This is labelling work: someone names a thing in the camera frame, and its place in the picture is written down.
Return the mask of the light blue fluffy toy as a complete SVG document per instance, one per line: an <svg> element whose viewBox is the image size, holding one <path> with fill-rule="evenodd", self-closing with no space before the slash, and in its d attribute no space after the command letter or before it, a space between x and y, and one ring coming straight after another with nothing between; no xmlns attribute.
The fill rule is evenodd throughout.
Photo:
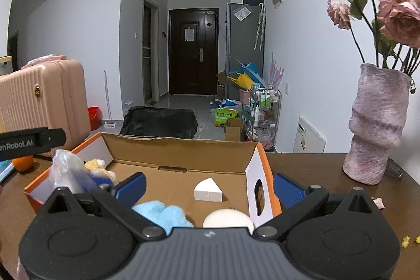
<svg viewBox="0 0 420 280"><path fill-rule="evenodd" d="M154 200L135 205L132 209L152 223L159 225L166 235L170 235L174 228L194 227L194 224L187 220L182 208L176 205L166 206L164 203Z"/></svg>

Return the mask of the clear plastic bundle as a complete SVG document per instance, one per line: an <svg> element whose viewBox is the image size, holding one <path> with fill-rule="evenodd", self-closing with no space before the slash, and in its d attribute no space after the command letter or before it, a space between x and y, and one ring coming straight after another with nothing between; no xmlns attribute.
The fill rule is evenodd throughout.
<svg viewBox="0 0 420 280"><path fill-rule="evenodd" d="M83 161L71 151L57 149L48 179L53 188L66 187L73 194L89 193L96 188Z"/></svg>

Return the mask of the white wedge makeup sponge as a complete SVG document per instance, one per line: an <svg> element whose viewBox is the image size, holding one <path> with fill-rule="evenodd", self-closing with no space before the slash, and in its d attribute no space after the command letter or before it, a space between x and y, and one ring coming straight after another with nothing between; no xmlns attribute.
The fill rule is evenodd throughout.
<svg viewBox="0 0 420 280"><path fill-rule="evenodd" d="M221 203L223 191L219 188L213 178L207 178L199 182L194 188L194 200Z"/></svg>

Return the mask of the pink ribbed suitcase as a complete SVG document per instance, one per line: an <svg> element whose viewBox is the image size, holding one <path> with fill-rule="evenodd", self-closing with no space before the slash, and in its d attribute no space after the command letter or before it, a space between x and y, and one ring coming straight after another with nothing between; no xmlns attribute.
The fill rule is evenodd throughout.
<svg viewBox="0 0 420 280"><path fill-rule="evenodd" d="M1 76L1 131L62 129L73 150L90 134L83 66L53 60Z"/></svg>

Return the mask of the white round puff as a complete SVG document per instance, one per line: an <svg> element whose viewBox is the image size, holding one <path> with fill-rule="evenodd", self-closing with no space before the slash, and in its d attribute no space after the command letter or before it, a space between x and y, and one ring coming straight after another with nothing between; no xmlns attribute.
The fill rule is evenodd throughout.
<svg viewBox="0 0 420 280"><path fill-rule="evenodd" d="M204 219L203 228L248 228L252 235L254 224L245 213L234 209L220 209L210 213Z"/></svg>

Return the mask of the yellow thermos bottle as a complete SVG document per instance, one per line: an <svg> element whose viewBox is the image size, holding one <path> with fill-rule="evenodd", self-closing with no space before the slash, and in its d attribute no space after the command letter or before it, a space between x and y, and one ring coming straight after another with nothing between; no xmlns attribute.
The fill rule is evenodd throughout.
<svg viewBox="0 0 420 280"><path fill-rule="evenodd" d="M9 55L0 57L0 75L8 75L13 72L12 57Z"/></svg>

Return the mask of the orange cardboard box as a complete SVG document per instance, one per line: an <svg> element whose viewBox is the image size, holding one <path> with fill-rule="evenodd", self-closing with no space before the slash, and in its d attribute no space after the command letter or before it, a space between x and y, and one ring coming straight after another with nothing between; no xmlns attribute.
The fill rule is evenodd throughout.
<svg viewBox="0 0 420 280"><path fill-rule="evenodd" d="M102 159L119 181L141 172L147 189L141 202L177 205L200 227L211 212L233 208L259 227L282 210L273 174L260 143L175 138L140 138L97 133L73 149L83 161ZM194 200L194 188L213 178L221 203Z"/></svg>

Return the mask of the black duffel bag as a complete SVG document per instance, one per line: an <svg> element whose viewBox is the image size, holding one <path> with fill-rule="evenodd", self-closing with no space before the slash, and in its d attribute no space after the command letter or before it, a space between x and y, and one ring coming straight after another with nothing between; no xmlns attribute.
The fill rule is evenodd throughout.
<svg viewBox="0 0 420 280"><path fill-rule="evenodd" d="M193 139L198 123L191 109L131 107L120 135Z"/></svg>

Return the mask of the red bucket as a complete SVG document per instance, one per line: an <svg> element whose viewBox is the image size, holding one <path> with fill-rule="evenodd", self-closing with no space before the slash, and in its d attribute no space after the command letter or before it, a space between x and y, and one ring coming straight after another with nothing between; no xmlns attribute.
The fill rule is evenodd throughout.
<svg viewBox="0 0 420 280"><path fill-rule="evenodd" d="M88 107L88 115L90 120L90 130L95 131L100 127L100 108Z"/></svg>

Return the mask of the metal rolling cart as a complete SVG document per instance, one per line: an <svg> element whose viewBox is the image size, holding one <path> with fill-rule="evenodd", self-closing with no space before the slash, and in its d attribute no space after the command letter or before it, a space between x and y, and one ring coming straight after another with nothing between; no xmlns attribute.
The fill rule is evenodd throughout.
<svg viewBox="0 0 420 280"><path fill-rule="evenodd" d="M254 84L243 105L243 123L248 141L261 143L266 152L276 150L281 93L272 87Z"/></svg>

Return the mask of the green and yellow bag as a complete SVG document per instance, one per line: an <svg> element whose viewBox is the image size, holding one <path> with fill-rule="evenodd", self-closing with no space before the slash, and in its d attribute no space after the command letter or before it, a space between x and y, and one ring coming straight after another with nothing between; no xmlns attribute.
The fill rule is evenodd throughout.
<svg viewBox="0 0 420 280"><path fill-rule="evenodd" d="M229 119L235 119L238 111L231 107L221 107L214 110L214 126L224 127Z"/></svg>

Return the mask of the pink textured vase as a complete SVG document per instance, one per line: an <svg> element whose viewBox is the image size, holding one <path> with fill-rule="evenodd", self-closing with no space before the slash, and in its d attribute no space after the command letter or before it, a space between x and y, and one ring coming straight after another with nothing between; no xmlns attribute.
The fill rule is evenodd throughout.
<svg viewBox="0 0 420 280"><path fill-rule="evenodd" d="M349 130L353 133L342 170L366 185L381 182L389 151L402 143L411 78L370 63L360 66Z"/></svg>

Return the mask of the grey refrigerator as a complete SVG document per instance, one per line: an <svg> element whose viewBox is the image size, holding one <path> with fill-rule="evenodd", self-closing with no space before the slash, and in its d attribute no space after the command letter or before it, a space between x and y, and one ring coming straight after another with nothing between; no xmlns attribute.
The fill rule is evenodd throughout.
<svg viewBox="0 0 420 280"><path fill-rule="evenodd" d="M226 7L226 76L237 78L236 72L243 72L242 65L253 64L254 70L263 76L264 46L256 47L260 6L234 3Z"/></svg>

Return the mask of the dark wooden door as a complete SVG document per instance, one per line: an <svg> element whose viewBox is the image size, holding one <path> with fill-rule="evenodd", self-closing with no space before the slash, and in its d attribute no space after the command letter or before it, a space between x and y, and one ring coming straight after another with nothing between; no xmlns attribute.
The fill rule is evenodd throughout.
<svg viewBox="0 0 420 280"><path fill-rule="evenodd" d="M215 95L219 58L219 10L169 12L169 93Z"/></svg>

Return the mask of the white board against wall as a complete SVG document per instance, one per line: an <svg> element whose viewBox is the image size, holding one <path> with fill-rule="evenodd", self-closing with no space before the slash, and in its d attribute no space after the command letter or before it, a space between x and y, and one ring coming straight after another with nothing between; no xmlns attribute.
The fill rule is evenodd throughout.
<svg viewBox="0 0 420 280"><path fill-rule="evenodd" d="M323 154L325 146L325 139L303 117L299 117L293 153Z"/></svg>

